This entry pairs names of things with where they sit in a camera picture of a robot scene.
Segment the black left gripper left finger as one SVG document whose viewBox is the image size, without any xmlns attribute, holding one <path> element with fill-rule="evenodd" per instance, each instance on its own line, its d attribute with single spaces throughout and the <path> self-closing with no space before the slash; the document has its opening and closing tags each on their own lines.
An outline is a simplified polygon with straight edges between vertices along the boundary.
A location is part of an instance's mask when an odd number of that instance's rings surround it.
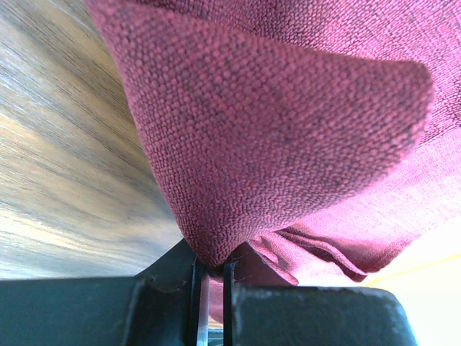
<svg viewBox="0 0 461 346">
<path fill-rule="evenodd" d="M 3 280 L 2 345 L 196 345 L 203 264 L 180 241 L 132 277 Z"/>
</svg>

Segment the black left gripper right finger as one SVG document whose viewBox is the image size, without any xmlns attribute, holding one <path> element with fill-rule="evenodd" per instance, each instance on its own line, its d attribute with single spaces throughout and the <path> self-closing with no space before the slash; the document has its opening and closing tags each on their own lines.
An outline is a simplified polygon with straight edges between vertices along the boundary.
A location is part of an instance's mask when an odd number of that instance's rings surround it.
<svg viewBox="0 0 461 346">
<path fill-rule="evenodd" d="M 416 345 L 399 300 L 361 287 L 299 287 L 247 244 L 224 266 L 225 345 Z"/>
</svg>

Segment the dark red cloth napkin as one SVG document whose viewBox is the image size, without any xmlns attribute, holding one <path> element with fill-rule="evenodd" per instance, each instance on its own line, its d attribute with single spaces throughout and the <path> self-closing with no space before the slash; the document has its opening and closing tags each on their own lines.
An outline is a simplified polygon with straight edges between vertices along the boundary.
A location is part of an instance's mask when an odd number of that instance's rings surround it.
<svg viewBox="0 0 461 346">
<path fill-rule="evenodd" d="M 153 175 L 215 273 L 348 285 L 460 230 L 458 1 L 88 1 Z"/>
</svg>

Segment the yellow plastic tray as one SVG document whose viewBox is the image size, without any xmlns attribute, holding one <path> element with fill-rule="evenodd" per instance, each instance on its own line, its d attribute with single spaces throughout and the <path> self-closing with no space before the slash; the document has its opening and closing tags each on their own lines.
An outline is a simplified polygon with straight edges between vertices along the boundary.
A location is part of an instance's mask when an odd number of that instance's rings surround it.
<svg viewBox="0 0 461 346">
<path fill-rule="evenodd" d="M 438 259 L 436 261 L 433 261 L 433 262 L 430 262 L 430 263 L 427 263 L 427 264 L 424 264 L 424 265 L 419 265 L 417 267 L 413 267 L 411 269 L 405 269 L 405 270 L 401 270 L 399 272 L 396 272 L 396 273 L 392 273 L 392 274 L 389 274 L 389 275 L 385 275 L 383 277 L 380 277 L 380 278 L 377 278 L 377 279 L 374 279 L 372 280 L 371 282 L 368 283 L 368 286 L 369 287 L 376 287 L 377 285 L 379 285 L 381 282 L 384 282 L 386 280 L 390 280 L 390 279 L 393 279 L 393 278 L 398 278 L 402 275 L 408 275 L 410 273 L 414 273 L 414 272 L 418 272 L 418 271 L 421 271 L 421 270 L 425 270 L 425 269 L 428 269 L 428 268 L 431 268 L 431 267 L 434 267 L 434 266 L 437 266 L 437 265 L 442 265 L 444 263 L 447 263 L 447 262 L 450 262 L 450 261 L 454 261 L 454 260 L 457 260 L 460 258 L 460 254 L 453 254 L 453 255 L 450 255 L 448 257 L 445 257 L 443 259 Z"/>
</svg>

